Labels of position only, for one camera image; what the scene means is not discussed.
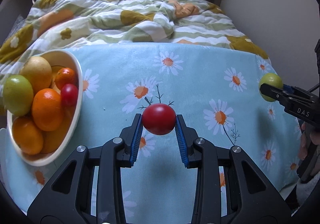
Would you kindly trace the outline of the person's right hand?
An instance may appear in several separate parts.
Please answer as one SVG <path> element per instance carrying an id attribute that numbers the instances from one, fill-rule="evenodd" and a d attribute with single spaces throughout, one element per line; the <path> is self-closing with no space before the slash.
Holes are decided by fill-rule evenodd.
<path id="1" fill-rule="evenodd" d="M 300 136 L 300 146 L 298 152 L 298 158 L 304 160 L 308 155 L 307 140 L 310 140 L 313 144 L 319 145 L 320 134 L 319 130 L 313 130 L 309 134 L 306 134 L 306 122 L 302 123 L 301 129 L 303 130 Z"/>

